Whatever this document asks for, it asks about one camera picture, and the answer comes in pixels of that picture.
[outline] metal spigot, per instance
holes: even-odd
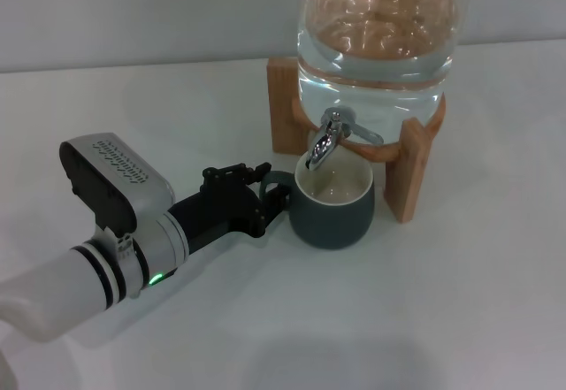
[[[326,109],[321,118],[321,127],[309,147],[307,169],[314,171],[334,151],[342,138],[355,134],[372,145],[382,145],[383,138],[356,124],[356,114],[349,107],[332,107]]]

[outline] mug handle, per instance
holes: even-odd
[[[280,184],[285,187],[292,188],[294,184],[294,175],[289,172],[269,172],[262,179],[262,183],[259,186],[259,199],[263,200],[265,197],[265,190],[268,185]]]

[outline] white wall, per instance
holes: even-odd
[[[566,37],[566,0],[472,0],[463,42]],[[291,54],[298,0],[0,0],[0,71]]]

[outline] dark green mug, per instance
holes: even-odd
[[[279,184],[291,189],[289,218],[295,233],[310,245],[341,249],[362,238],[373,220],[375,189],[370,163],[338,147],[315,170],[305,153],[293,173],[269,172],[259,188]]]

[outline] green led light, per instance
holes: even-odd
[[[163,273],[158,273],[155,277],[149,280],[149,284],[153,286],[156,282],[158,282],[163,277]]]

